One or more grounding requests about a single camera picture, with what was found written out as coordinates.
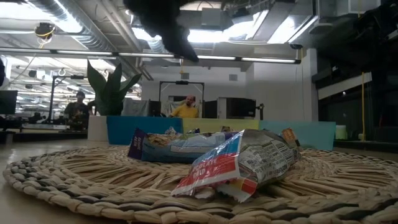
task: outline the potted plant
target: potted plant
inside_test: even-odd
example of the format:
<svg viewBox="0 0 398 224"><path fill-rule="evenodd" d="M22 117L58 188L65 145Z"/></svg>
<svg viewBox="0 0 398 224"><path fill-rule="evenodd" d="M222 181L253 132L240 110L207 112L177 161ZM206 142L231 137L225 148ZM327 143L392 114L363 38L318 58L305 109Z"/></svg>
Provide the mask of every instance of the potted plant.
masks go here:
<svg viewBox="0 0 398 224"><path fill-rule="evenodd" d="M109 73L108 80L106 80L87 60L88 81L95 91L95 105L101 115L90 116L89 141L108 141L106 117L120 116L123 110L124 97L128 90L140 80L141 75L134 75L122 82L122 65L119 64L113 73Z"/></svg>

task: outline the person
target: person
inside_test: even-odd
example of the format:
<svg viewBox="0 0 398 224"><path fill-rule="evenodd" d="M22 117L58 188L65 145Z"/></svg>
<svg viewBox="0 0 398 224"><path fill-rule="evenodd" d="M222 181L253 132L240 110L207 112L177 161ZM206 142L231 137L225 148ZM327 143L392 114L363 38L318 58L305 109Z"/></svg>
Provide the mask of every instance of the person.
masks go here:
<svg viewBox="0 0 398 224"><path fill-rule="evenodd" d="M65 108L64 114L69 120L88 120L88 106L83 103L86 98L85 93L79 91L76 94L77 102L69 103Z"/></svg>
<svg viewBox="0 0 398 224"><path fill-rule="evenodd" d="M97 104L95 103L95 100L88 102L87 103L88 107L88 113L90 116L96 116L97 115Z"/></svg>
<svg viewBox="0 0 398 224"><path fill-rule="evenodd" d="M196 109L193 104L195 102L194 96L187 96L185 103L178 108L176 108L170 117L179 118L197 118L199 117L198 109Z"/></svg>
<svg viewBox="0 0 398 224"><path fill-rule="evenodd" d="M7 90L9 86L9 80L6 76L6 67L0 59L0 90Z"/></svg>

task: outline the blue planter box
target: blue planter box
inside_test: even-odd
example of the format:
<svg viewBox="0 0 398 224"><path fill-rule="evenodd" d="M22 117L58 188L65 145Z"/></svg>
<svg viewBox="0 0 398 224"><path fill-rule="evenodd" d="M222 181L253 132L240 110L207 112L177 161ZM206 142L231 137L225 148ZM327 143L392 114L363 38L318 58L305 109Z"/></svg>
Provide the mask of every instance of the blue planter box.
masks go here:
<svg viewBox="0 0 398 224"><path fill-rule="evenodd" d="M307 122L307 121L260 121L259 129L268 129L280 134L283 129L292 128L304 147L333 150L335 139L335 122Z"/></svg>
<svg viewBox="0 0 398 224"><path fill-rule="evenodd" d="M154 134L164 134L169 127L178 133L183 132L180 118L108 116L106 122L109 143L112 145L130 145L136 128Z"/></svg>

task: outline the yellow pole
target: yellow pole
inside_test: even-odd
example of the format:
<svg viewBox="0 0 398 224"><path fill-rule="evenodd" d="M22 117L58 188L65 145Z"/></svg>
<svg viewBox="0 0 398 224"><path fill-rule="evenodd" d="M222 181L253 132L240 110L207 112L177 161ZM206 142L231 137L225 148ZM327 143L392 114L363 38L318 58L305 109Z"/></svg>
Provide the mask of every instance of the yellow pole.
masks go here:
<svg viewBox="0 0 398 224"><path fill-rule="evenodd" d="M362 141L365 141L365 73L362 72Z"/></svg>

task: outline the man in yellow shirt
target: man in yellow shirt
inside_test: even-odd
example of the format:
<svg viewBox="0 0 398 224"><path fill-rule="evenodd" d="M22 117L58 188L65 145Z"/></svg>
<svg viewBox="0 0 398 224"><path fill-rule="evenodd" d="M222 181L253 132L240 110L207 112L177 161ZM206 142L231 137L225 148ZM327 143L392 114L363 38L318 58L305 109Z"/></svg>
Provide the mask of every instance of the man in yellow shirt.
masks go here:
<svg viewBox="0 0 398 224"><path fill-rule="evenodd" d="M187 96L185 99L185 103L178 108L176 108L170 117L178 117L178 118L197 118L199 117L198 109L193 106L195 102L194 96Z"/></svg>

